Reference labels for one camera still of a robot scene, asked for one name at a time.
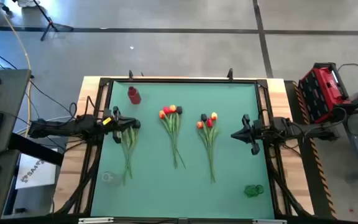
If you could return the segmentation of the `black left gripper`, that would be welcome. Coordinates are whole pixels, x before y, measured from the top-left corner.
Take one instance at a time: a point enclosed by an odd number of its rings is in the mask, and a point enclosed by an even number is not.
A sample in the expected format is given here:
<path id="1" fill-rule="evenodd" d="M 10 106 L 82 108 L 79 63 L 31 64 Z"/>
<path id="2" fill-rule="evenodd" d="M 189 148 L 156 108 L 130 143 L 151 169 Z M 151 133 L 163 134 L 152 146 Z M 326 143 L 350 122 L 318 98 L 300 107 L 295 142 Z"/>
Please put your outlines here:
<path id="1" fill-rule="evenodd" d="M 129 118 L 129 117 L 120 117 L 121 125 L 129 125 L 126 126 L 121 132 L 118 130 L 118 116 L 120 115 L 119 108 L 114 106 L 112 110 L 105 109 L 103 111 L 103 125 L 106 128 L 106 134 L 112 132 L 112 138 L 114 139 L 115 143 L 121 143 L 121 133 L 137 133 L 138 132 L 138 125 L 136 122 L 138 120 L 136 118 Z"/>

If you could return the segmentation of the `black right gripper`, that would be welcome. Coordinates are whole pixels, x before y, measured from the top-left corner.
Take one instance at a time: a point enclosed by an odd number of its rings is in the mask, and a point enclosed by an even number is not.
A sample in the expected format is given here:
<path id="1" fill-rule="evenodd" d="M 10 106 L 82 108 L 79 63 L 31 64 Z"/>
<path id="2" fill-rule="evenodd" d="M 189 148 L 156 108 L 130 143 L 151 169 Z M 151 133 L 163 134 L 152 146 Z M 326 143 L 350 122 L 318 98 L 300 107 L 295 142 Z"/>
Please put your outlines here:
<path id="1" fill-rule="evenodd" d="M 253 123 L 250 123 L 250 118 L 248 114 L 245 114 L 242 117 L 243 128 L 235 133 L 231 134 L 231 137 L 252 145 L 251 153 L 252 155 L 257 155 L 260 152 L 259 144 L 256 143 L 256 140 L 262 139 L 262 128 L 264 122 L 261 119 L 254 120 Z"/>

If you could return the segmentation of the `dark purple artificial tulip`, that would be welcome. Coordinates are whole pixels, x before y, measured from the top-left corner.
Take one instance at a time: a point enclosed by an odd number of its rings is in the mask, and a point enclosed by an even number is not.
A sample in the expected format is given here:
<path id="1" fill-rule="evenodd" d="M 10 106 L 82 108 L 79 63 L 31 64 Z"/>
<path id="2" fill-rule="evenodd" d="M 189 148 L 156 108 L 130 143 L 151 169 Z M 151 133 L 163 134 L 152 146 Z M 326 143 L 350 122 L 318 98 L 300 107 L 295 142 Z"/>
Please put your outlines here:
<path id="1" fill-rule="evenodd" d="M 214 171 L 213 171 L 212 152 L 211 152 L 211 145 L 209 143 L 209 129 L 207 126 L 208 117 L 206 114 L 201 115 L 201 121 L 203 122 L 204 138 L 206 140 L 206 150 L 207 150 L 208 160 L 209 160 L 209 170 L 210 170 L 211 182 L 214 183 L 215 179 L 214 179 Z"/>
<path id="2" fill-rule="evenodd" d="M 137 133 L 132 133 L 131 157 L 132 157 L 132 153 L 134 151 L 135 145 L 137 144 L 138 133 L 139 133 L 139 129 L 140 129 L 140 126 L 141 126 L 140 121 L 136 122 L 136 124 L 138 125 L 138 132 Z"/>
<path id="3" fill-rule="evenodd" d="M 175 112 L 175 140 L 174 140 L 174 145 L 175 145 L 175 153 L 176 155 L 179 157 L 182 165 L 184 168 L 186 168 L 185 163 L 180 155 L 180 152 L 178 150 L 178 137 L 179 137 L 179 132 L 180 132 L 180 126 L 181 126 L 181 114 L 183 113 L 183 108 L 181 106 L 177 106 L 176 107 L 176 112 Z"/>

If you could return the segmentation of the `artificial flowers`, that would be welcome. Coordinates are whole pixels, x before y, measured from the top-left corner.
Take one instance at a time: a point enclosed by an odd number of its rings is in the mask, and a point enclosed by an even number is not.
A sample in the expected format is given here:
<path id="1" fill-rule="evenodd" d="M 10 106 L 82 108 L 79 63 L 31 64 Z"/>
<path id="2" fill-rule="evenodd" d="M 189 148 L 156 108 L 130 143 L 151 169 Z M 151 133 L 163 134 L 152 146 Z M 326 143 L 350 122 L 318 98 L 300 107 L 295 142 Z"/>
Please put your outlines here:
<path id="1" fill-rule="evenodd" d="M 129 140 L 129 163 L 128 163 L 128 172 L 129 172 L 129 177 L 132 178 L 132 168 L 131 168 L 131 149 L 132 149 L 132 133 L 128 133 L 127 134 L 128 140 Z"/>

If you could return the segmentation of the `tulip bunch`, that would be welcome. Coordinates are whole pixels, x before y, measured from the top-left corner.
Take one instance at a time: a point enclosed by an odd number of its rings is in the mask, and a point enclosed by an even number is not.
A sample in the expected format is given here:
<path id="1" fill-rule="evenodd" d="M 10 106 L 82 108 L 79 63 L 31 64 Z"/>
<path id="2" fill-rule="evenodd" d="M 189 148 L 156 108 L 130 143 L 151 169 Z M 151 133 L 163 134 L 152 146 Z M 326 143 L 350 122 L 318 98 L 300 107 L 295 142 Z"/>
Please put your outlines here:
<path id="1" fill-rule="evenodd" d="M 172 154 L 173 154 L 173 166 L 176 169 L 178 167 L 177 164 L 177 155 L 175 151 L 175 140 L 174 140 L 174 130 L 173 130 L 173 123 L 172 117 L 167 115 L 164 110 L 159 111 L 159 118 L 163 123 L 168 135 L 170 136 L 171 146 L 172 146 Z"/>

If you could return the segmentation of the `orange artificial tulip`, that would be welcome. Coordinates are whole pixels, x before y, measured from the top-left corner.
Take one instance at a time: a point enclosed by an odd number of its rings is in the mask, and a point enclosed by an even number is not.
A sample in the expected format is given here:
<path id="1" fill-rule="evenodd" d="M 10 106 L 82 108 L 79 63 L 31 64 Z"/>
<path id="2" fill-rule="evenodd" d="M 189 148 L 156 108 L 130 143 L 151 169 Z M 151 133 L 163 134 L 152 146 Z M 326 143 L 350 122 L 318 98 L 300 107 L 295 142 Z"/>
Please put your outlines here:
<path id="1" fill-rule="evenodd" d="M 211 182 L 215 183 L 215 174 L 214 174 L 214 140 L 216 137 L 216 128 L 214 126 L 208 126 L 208 122 L 198 121 L 196 127 L 199 129 L 198 134 L 205 146 L 206 153 L 208 156 L 209 162 L 209 171 Z"/>

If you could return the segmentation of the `red ribbed vase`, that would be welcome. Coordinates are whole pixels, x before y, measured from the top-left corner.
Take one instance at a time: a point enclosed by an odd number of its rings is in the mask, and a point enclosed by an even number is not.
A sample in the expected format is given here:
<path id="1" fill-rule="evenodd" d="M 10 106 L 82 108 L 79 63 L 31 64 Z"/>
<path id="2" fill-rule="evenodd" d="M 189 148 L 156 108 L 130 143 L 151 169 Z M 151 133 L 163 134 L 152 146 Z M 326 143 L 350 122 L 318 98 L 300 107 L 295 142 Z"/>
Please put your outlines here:
<path id="1" fill-rule="evenodd" d="M 128 97 L 133 105 L 139 105 L 141 102 L 140 93 L 137 88 L 130 86 L 127 91 Z"/>

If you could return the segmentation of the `green glass vase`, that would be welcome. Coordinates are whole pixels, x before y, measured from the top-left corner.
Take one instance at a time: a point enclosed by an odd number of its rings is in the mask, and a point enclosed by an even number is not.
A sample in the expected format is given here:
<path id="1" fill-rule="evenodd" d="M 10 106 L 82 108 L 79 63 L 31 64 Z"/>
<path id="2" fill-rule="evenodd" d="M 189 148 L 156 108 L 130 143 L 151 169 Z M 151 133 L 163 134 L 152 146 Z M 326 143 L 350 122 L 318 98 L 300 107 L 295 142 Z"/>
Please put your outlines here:
<path id="1" fill-rule="evenodd" d="M 257 197 L 264 193 L 264 187 L 262 185 L 246 185 L 244 188 L 244 194 L 248 197 Z"/>

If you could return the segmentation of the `clear glass vase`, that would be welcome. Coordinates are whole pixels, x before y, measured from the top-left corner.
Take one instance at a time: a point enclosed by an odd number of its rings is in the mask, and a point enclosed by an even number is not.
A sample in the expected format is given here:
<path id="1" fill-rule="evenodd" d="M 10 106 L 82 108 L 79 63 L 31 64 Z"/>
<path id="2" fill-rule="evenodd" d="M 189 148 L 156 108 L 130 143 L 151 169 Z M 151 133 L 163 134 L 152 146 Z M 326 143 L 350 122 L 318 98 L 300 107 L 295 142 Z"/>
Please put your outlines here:
<path id="1" fill-rule="evenodd" d="M 106 171 L 102 173 L 101 180 L 107 185 L 117 187 L 122 184 L 122 175 Z"/>

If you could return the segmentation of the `green table mat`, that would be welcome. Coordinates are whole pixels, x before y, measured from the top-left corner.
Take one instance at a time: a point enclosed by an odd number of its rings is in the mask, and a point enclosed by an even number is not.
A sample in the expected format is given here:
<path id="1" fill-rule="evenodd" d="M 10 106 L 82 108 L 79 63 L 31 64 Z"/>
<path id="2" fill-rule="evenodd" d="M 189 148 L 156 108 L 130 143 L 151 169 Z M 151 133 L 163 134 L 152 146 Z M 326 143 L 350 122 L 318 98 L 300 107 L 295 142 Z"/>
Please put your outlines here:
<path id="1" fill-rule="evenodd" d="M 242 116 L 257 119 L 258 106 L 253 84 L 238 83 L 138 83 L 141 97 L 133 105 L 127 95 L 129 84 L 115 82 L 110 105 L 122 115 L 140 121 L 137 144 L 131 157 L 132 178 L 114 187 L 101 180 L 103 172 L 123 176 L 122 146 L 112 136 L 103 141 L 91 215 L 94 217 L 175 218 L 273 218 L 265 155 L 252 155 L 250 144 L 233 139 L 242 127 Z M 173 166 L 170 136 L 159 111 L 181 106 L 177 156 Z M 217 113 L 214 124 L 214 174 L 212 183 L 208 156 L 196 127 L 201 115 Z M 264 193 L 248 198 L 246 185 L 262 185 Z"/>

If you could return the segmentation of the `black hazard striped platform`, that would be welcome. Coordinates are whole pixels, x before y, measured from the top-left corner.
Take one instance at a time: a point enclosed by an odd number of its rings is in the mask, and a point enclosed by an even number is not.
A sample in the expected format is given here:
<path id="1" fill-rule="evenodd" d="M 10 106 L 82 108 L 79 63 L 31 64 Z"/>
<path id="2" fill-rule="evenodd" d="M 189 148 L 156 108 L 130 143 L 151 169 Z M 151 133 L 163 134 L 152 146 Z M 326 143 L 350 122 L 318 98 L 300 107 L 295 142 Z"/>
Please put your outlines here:
<path id="1" fill-rule="evenodd" d="M 299 91 L 294 81 L 285 81 L 285 89 L 290 105 L 292 120 L 301 126 L 310 124 L 308 109 L 303 100 L 303 94 Z M 316 141 L 311 139 L 298 138 L 298 146 L 310 193 L 313 213 L 320 218 L 336 219 L 337 214 L 334 208 L 331 193 L 328 189 L 323 165 L 318 154 Z"/>

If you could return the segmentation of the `red black tool case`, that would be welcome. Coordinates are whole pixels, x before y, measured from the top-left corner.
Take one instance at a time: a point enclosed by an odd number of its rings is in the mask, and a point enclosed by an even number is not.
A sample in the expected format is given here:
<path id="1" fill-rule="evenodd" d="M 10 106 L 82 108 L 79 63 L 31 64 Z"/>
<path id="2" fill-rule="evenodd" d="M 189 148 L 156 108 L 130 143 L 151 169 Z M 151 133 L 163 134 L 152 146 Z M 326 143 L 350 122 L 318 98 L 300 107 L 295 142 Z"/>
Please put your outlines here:
<path id="1" fill-rule="evenodd" d="M 338 107 L 351 107 L 351 100 L 335 63 L 315 63 L 299 80 L 298 89 L 312 123 L 338 119 L 342 115 L 342 112 L 337 110 Z"/>

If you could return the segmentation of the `black desk beam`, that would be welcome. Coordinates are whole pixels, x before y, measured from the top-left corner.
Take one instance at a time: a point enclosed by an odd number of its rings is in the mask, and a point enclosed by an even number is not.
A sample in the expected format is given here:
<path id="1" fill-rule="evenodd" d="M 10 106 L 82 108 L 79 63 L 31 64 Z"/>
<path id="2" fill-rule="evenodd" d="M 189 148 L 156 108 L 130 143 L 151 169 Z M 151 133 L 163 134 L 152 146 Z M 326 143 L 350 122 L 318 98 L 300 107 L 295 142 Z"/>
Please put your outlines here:
<path id="1" fill-rule="evenodd" d="M 63 162 L 62 153 L 54 151 L 15 133 L 11 135 L 7 148 L 10 150 L 18 150 L 23 154 L 41 159 L 57 166 L 61 166 Z"/>

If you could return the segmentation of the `white printed paper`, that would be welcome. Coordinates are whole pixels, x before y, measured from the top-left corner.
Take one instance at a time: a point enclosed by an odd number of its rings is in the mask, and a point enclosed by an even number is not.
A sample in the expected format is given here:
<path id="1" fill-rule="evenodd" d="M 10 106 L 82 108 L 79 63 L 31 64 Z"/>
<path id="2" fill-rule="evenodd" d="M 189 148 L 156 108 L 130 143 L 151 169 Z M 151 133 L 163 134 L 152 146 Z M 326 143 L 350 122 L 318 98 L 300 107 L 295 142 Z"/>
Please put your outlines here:
<path id="1" fill-rule="evenodd" d="M 15 189 L 55 184 L 56 165 L 21 154 Z"/>

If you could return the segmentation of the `grey desk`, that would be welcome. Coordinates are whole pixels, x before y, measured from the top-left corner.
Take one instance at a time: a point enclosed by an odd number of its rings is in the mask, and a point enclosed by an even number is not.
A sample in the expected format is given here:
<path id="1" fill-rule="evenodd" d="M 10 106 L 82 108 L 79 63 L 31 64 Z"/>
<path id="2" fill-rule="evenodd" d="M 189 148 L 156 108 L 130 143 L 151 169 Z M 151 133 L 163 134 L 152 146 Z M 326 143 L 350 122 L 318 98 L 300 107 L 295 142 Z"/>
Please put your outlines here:
<path id="1" fill-rule="evenodd" d="M 29 81 L 27 70 L 0 70 L 0 111 L 3 113 L 0 125 L 0 218 L 3 216 L 6 200 L 20 152 L 9 149 L 16 117 L 19 114 L 24 92 Z"/>

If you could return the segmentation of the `black tripod stand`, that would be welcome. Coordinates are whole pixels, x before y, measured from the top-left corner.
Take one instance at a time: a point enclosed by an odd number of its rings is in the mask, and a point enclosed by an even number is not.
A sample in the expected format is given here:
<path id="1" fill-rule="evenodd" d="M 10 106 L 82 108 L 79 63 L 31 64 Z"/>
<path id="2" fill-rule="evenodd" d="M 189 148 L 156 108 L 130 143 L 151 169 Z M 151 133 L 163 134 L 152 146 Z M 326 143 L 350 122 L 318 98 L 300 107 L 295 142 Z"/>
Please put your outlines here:
<path id="1" fill-rule="evenodd" d="M 71 26 L 66 26 L 63 24 L 58 24 L 55 23 L 54 21 L 52 21 L 52 19 L 46 15 L 46 13 L 44 12 L 44 10 L 40 7 L 38 0 L 32 0 L 34 2 L 34 4 L 36 5 L 36 7 L 38 8 L 38 10 L 42 13 L 43 17 L 47 20 L 47 27 L 44 30 L 40 40 L 44 41 L 46 35 L 50 32 L 50 31 L 54 31 L 54 32 L 73 32 L 74 28 Z"/>

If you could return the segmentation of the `silver metal bracket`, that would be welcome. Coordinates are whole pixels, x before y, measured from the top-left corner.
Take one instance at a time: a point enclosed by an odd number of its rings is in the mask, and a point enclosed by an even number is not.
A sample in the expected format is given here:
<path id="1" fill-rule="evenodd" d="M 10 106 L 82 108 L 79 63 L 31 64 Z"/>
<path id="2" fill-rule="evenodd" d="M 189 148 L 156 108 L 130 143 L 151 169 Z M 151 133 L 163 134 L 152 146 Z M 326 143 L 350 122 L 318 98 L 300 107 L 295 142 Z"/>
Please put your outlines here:
<path id="1" fill-rule="evenodd" d="M 288 224 L 286 220 L 253 219 L 252 224 Z"/>
<path id="2" fill-rule="evenodd" d="M 88 217 L 80 218 L 78 224 L 102 224 L 102 223 L 114 223 L 114 217 Z"/>

